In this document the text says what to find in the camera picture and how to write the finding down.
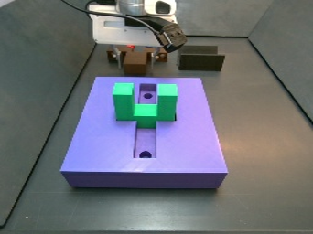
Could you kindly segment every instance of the purple box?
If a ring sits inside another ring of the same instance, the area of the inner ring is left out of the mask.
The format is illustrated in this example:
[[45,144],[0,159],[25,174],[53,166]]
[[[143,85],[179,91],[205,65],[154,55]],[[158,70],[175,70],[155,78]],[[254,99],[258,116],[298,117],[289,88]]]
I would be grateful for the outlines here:
[[[176,120],[156,123],[152,158],[135,157],[135,121],[115,120],[116,82],[134,83],[136,101],[140,84],[178,85]],[[201,79],[96,78],[61,173],[73,187],[218,188],[227,166]]]

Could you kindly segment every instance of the cable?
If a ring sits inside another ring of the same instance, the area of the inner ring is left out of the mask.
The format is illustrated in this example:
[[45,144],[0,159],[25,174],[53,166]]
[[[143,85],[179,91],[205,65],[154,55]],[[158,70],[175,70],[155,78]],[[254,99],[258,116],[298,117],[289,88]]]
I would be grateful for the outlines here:
[[71,5],[69,3],[67,3],[64,0],[61,0],[61,2],[64,2],[72,8],[75,8],[77,11],[84,12],[84,13],[91,14],[91,15],[96,15],[96,16],[112,16],[112,17],[119,17],[119,18],[128,18],[128,19],[136,21],[138,23],[140,23],[142,25],[144,25],[144,27],[147,27],[150,29],[150,31],[152,32],[152,34],[155,36],[160,35],[160,33],[146,22],[143,22],[138,18],[134,18],[134,17],[127,16],[127,15],[120,15],[120,14],[112,14],[112,13],[103,13],[103,12],[83,10],[79,7],[76,7],[76,6]]

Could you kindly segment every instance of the green block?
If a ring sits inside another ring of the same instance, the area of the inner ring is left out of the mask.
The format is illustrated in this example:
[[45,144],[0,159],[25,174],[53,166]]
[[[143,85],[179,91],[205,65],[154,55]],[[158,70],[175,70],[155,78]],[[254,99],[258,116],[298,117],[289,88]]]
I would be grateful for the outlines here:
[[158,97],[176,97],[178,85],[176,84],[158,84]]
[[134,95],[134,83],[116,83],[112,95]]
[[135,104],[134,116],[156,117],[158,105],[156,104]]
[[135,104],[136,128],[156,128],[158,105]]
[[115,116],[118,121],[134,119],[134,83],[116,83],[112,90]]

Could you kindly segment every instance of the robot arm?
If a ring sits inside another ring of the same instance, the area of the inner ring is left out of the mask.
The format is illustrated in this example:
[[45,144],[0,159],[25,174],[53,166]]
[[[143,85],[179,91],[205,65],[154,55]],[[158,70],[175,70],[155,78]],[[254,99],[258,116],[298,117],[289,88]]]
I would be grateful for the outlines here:
[[92,37],[96,43],[162,46],[170,53],[187,42],[175,18],[175,0],[96,0],[95,2],[90,4],[88,10],[92,12]]

